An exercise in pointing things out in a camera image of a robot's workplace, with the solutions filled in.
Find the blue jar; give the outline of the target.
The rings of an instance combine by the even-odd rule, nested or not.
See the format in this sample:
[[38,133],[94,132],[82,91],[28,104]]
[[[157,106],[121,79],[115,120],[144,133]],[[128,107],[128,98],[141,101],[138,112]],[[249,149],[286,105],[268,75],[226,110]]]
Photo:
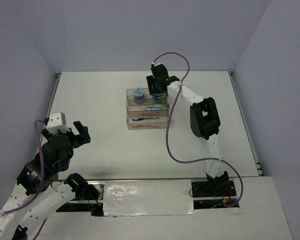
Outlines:
[[164,96],[165,96],[164,93],[154,93],[154,94],[152,95],[152,98],[153,98],[154,100],[157,100],[157,99],[163,98]]
[[142,104],[145,100],[145,90],[141,87],[133,89],[133,100],[136,104]]

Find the green correction tape case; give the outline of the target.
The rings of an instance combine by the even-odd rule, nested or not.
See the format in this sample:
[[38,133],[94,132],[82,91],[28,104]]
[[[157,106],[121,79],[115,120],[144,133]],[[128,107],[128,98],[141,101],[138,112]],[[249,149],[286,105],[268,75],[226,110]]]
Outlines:
[[162,104],[149,104],[148,106],[145,107],[147,111],[161,111],[163,109]]

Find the pink correction tape case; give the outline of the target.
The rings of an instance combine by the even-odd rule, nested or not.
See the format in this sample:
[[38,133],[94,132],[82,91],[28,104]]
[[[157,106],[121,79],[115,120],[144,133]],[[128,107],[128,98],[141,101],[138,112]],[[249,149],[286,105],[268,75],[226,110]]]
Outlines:
[[141,112],[142,117],[156,117],[158,116],[158,112],[156,111],[142,111]]

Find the blue pen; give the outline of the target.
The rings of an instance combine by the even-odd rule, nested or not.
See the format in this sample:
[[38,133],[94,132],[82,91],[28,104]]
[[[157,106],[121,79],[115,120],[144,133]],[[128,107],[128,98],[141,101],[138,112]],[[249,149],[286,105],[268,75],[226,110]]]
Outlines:
[[146,121],[146,120],[158,120],[160,119],[159,117],[134,117],[131,120],[132,121]]

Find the red pen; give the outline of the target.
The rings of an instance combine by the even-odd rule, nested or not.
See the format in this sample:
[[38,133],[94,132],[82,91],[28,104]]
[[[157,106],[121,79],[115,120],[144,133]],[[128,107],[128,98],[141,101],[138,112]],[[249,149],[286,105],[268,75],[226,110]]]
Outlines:
[[159,125],[154,124],[131,124],[130,126],[134,129],[156,129],[160,127]]

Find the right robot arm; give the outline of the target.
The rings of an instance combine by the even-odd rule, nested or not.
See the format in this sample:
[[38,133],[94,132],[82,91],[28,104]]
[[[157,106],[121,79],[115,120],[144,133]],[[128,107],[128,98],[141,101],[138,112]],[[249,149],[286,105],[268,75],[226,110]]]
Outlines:
[[[165,134],[168,155],[180,164],[207,161],[207,190],[213,196],[220,195],[229,183],[229,175],[227,171],[222,170],[221,152],[218,143],[221,121],[215,100],[212,97],[204,98],[184,86],[182,80],[178,77],[169,75],[167,68],[161,62],[152,62],[150,70],[152,75],[146,77],[149,94],[152,96],[165,94],[172,104]],[[192,133],[201,143],[207,146],[211,156],[184,161],[178,160],[172,155],[169,146],[169,129],[178,100],[186,107],[185,113],[189,116]]]

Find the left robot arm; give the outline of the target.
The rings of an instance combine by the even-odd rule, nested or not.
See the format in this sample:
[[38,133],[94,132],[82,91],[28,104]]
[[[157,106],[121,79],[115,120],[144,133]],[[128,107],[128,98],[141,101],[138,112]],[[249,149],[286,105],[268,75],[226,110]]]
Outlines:
[[88,144],[91,137],[88,127],[80,121],[73,125],[74,134],[65,124],[51,129],[50,120],[42,120],[46,127],[38,131],[39,120],[34,122],[38,152],[17,177],[7,202],[0,210],[0,240],[26,240],[38,225],[66,202],[81,200],[89,191],[88,182],[78,173],[70,174],[50,195],[43,196],[59,172],[68,169],[74,149]]

